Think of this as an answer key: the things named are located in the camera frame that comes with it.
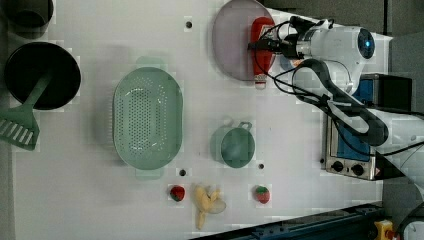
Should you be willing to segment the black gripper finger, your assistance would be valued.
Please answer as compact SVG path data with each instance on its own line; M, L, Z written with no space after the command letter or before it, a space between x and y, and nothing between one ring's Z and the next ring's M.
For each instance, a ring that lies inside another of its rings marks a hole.
M280 46L283 42L273 39L261 39L256 42L257 46Z
M282 48L279 46L268 46L268 45L248 45L248 50L256 50L256 51L268 51L273 53L282 53Z

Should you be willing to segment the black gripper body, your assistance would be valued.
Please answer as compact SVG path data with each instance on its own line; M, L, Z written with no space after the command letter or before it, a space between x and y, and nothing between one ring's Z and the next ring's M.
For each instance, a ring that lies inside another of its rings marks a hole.
M298 42L301 39L301 35L289 34L284 39L280 40L280 52L282 55L290 60L299 60L304 58L304 54L297 50Z

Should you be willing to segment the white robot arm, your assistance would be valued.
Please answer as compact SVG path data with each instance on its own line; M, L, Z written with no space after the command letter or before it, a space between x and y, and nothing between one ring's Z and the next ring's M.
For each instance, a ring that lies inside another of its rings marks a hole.
M353 97L364 66L374 56L372 34L362 27L335 26L328 20L300 19L288 24L296 29L294 34L281 38L279 27L270 26L260 30L247 49L298 60L287 84L292 94L368 144L422 190L423 115L369 108Z

